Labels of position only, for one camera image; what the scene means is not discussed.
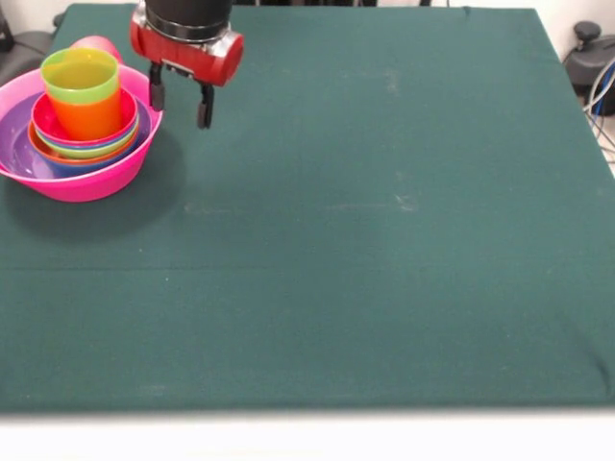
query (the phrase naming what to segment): green table cover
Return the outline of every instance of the green table cover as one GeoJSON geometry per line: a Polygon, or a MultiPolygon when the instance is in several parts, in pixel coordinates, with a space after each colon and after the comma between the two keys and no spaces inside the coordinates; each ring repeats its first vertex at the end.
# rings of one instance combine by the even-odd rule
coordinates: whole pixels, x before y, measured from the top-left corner
{"type": "MultiPolygon", "coordinates": [[[[73,6],[55,41],[128,40],[73,6]]],[[[235,8],[139,177],[0,183],[0,410],[611,405],[615,184],[534,11],[235,8]]]]}

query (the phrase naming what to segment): bowl rim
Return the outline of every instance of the bowl rim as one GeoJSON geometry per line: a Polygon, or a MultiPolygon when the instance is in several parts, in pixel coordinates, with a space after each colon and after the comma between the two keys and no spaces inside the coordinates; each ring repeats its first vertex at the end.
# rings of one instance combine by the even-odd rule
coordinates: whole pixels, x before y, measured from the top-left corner
{"type": "MultiPolygon", "coordinates": [[[[142,74],[141,72],[139,72],[136,69],[132,69],[131,67],[129,67],[128,65],[125,64],[120,64],[120,79],[122,77],[122,73],[128,73],[128,74],[133,74],[136,75],[139,79],[143,79],[143,84],[147,85],[147,81],[148,78],[142,74]]],[[[11,82],[8,82],[6,85],[4,85],[2,88],[3,89],[10,89],[13,85],[18,85],[19,84],[19,80],[20,79],[25,79],[27,77],[31,77],[33,75],[38,75],[40,77],[40,84],[41,87],[44,88],[44,83],[42,82],[42,77],[40,76],[40,69],[34,69],[31,70],[30,72],[27,72],[23,75],[21,75],[20,77],[17,77],[16,79],[12,80],[11,82]]],[[[23,99],[26,99],[30,96],[33,96],[34,94],[37,94],[40,90],[37,89],[37,91],[24,96],[23,99]]],[[[152,110],[149,103],[144,103],[143,101],[141,101],[141,103],[143,103],[143,105],[148,109],[148,110],[152,110]]],[[[105,168],[101,168],[100,170],[96,170],[96,171],[92,171],[91,173],[85,173],[84,175],[78,175],[78,176],[71,176],[69,178],[56,178],[53,180],[44,180],[44,179],[40,179],[40,178],[27,178],[25,176],[20,176],[20,175],[16,175],[15,173],[12,173],[8,170],[6,170],[4,167],[0,166],[0,174],[2,174],[3,176],[7,177],[7,178],[11,178],[12,180],[16,180],[19,182],[27,182],[29,184],[61,184],[61,183],[65,183],[65,182],[76,182],[76,181],[81,181],[84,179],[89,179],[89,178],[93,178],[96,176],[101,175],[104,172],[107,172],[109,170],[111,170],[112,168],[117,168],[119,165],[130,161],[132,157],[137,156],[139,154],[138,149],[140,146],[144,146],[148,143],[151,143],[152,140],[154,139],[154,136],[156,135],[156,133],[158,132],[159,128],[160,128],[160,124],[162,123],[162,119],[164,118],[164,111],[161,110],[160,112],[157,112],[160,116],[159,117],[152,117],[150,116],[150,134],[147,136],[147,138],[140,143],[140,145],[138,147],[135,148],[135,150],[133,152],[131,152],[130,154],[128,154],[127,156],[125,156],[124,158],[122,158],[121,160],[119,160],[116,163],[112,163],[109,166],[106,166],[105,168]]]]}
{"type": "MultiPolygon", "coordinates": [[[[136,118],[138,117],[138,105],[137,105],[137,102],[136,102],[136,97],[133,94],[131,94],[130,91],[127,91],[121,85],[120,85],[119,89],[120,89],[120,98],[128,96],[128,99],[131,102],[131,111],[132,111],[131,119],[129,120],[128,123],[125,123],[122,126],[122,128],[119,130],[119,132],[117,132],[117,133],[123,133],[122,135],[126,135],[128,133],[128,131],[130,130],[130,128],[135,123],[136,118]]],[[[49,139],[50,141],[52,141],[54,143],[58,143],[59,145],[62,145],[62,146],[66,146],[69,149],[71,147],[85,147],[85,148],[89,148],[89,146],[97,146],[99,144],[107,144],[107,143],[112,144],[112,141],[119,140],[119,138],[117,138],[117,133],[110,134],[109,136],[106,136],[106,137],[100,137],[98,139],[92,139],[90,141],[75,141],[75,140],[70,140],[70,139],[63,139],[63,138],[59,138],[59,137],[56,137],[56,136],[52,136],[51,134],[47,133],[37,123],[37,117],[35,117],[35,112],[37,110],[37,107],[39,107],[39,105],[42,104],[42,102],[44,100],[49,100],[49,105],[51,105],[51,99],[52,99],[51,96],[49,96],[47,93],[45,93],[43,91],[43,93],[40,95],[39,98],[37,98],[37,100],[35,101],[34,105],[32,106],[32,111],[31,111],[31,115],[30,115],[30,118],[34,122],[35,127],[37,128],[37,131],[39,133],[41,133],[45,137],[45,139],[49,139]]]]}
{"type": "Polygon", "coordinates": [[[37,134],[38,137],[40,137],[40,139],[47,144],[49,147],[56,147],[59,149],[64,149],[64,150],[71,150],[71,151],[79,151],[79,152],[87,152],[87,151],[92,151],[94,149],[102,149],[104,147],[109,147],[112,144],[115,144],[117,142],[119,142],[120,140],[124,139],[124,138],[128,138],[129,134],[131,134],[134,130],[135,130],[135,126],[138,126],[139,120],[138,117],[135,120],[135,122],[133,123],[133,125],[131,125],[130,127],[128,127],[129,129],[126,130],[126,132],[124,134],[122,134],[121,137],[118,137],[117,139],[114,139],[112,142],[108,142],[106,144],[92,144],[91,147],[86,147],[86,146],[69,146],[69,145],[65,145],[65,144],[59,144],[57,142],[54,142],[53,140],[49,139],[47,136],[45,136],[43,133],[40,132],[40,130],[37,128],[36,124],[33,122],[31,122],[34,126],[35,126],[35,130],[37,130],[37,134]]]}
{"type": "MultiPolygon", "coordinates": [[[[84,167],[84,166],[91,166],[91,165],[95,165],[97,163],[103,163],[109,160],[113,160],[116,157],[120,157],[124,154],[126,154],[126,151],[128,149],[130,149],[131,147],[135,146],[135,142],[138,140],[138,132],[134,132],[131,137],[128,139],[128,141],[126,141],[126,144],[123,145],[121,147],[121,149],[118,149],[116,151],[113,151],[105,156],[100,156],[100,157],[96,157],[96,158],[55,158],[50,156],[49,154],[40,151],[40,149],[37,148],[36,144],[32,141],[32,136],[36,135],[38,136],[37,130],[34,126],[33,122],[30,122],[28,124],[28,139],[30,140],[30,143],[33,145],[33,147],[35,148],[35,150],[42,155],[43,157],[45,157],[47,160],[58,164],[58,165],[62,165],[62,166],[68,166],[68,167],[84,167]]],[[[52,152],[53,149],[45,144],[45,142],[40,139],[40,136],[38,136],[38,139],[40,140],[40,142],[47,146],[52,152]]]]}
{"type": "Polygon", "coordinates": [[[96,147],[96,148],[93,148],[93,149],[74,149],[74,148],[71,149],[70,147],[57,146],[57,145],[55,145],[53,143],[49,143],[47,141],[47,139],[45,139],[43,136],[41,136],[38,131],[37,131],[37,135],[40,138],[40,140],[43,143],[45,143],[45,145],[49,146],[52,150],[57,151],[58,154],[60,154],[60,155],[68,157],[68,158],[74,158],[76,160],[87,160],[89,158],[101,157],[100,152],[108,150],[109,148],[112,148],[111,152],[116,151],[121,146],[123,146],[128,141],[128,139],[131,139],[134,136],[135,133],[139,133],[140,129],[141,128],[139,127],[138,124],[134,124],[129,132],[124,134],[123,137],[115,140],[112,144],[108,144],[107,146],[96,147]],[[78,155],[76,157],[72,157],[72,156],[66,154],[63,151],[70,151],[71,153],[77,153],[78,155]]]}

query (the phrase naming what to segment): yellow-green cup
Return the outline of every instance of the yellow-green cup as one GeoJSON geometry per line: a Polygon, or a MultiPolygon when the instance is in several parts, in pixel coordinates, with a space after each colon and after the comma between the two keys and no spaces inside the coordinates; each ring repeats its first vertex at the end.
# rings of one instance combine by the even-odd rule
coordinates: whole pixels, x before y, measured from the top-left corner
{"type": "Polygon", "coordinates": [[[117,60],[93,48],[60,50],[42,63],[40,73],[47,93],[66,104],[98,103],[120,86],[117,60]]]}

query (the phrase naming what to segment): plastic cup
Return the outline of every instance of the plastic cup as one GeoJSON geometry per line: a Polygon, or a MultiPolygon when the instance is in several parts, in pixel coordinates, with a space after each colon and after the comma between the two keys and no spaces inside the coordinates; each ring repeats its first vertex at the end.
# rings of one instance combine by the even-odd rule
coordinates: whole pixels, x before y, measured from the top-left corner
{"type": "Polygon", "coordinates": [[[120,88],[108,98],[92,104],[68,104],[50,96],[58,121],[76,141],[111,136],[122,129],[120,88]]]}
{"type": "Polygon", "coordinates": [[[120,86],[119,64],[111,54],[92,48],[60,50],[40,67],[47,94],[67,104],[93,104],[120,86]]]}

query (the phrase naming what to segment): pink bowl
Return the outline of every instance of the pink bowl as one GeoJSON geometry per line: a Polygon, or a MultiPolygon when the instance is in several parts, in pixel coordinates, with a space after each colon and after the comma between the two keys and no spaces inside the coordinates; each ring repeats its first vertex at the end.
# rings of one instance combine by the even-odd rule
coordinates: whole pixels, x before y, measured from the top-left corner
{"type": "Polygon", "coordinates": [[[138,116],[136,101],[133,95],[122,88],[120,92],[120,108],[122,110],[122,128],[119,132],[101,139],[90,141],[76,141],[70,138],[66,130],[60,124],[56,111],[51,105],[51,99],[44,93],[35,102],[32,108],[32,120],[38,133],[52,144],[65,148],[96,149],[113,144],[125,137],[132,128],[138,116]]]}
{"type": "MultiPolygon", "coordinates": [[[[147,139],[129,156],[93,173],[73,178],[44,180],[25,178],[8,172],[0,165],[0,174],[21,182],[51,199],[61,202],[91,202],[103,199],[126,187],[138,174],[154,135],[160,127],[162,112],[149,107],[149,79],[140,72],[120,66],[122,87],[131,92],[149,110],[151,132],[147,139]]],[[[40,71],[33,70],[0,88],[0,118],[24,99],[44,91],[40,71]]]]}

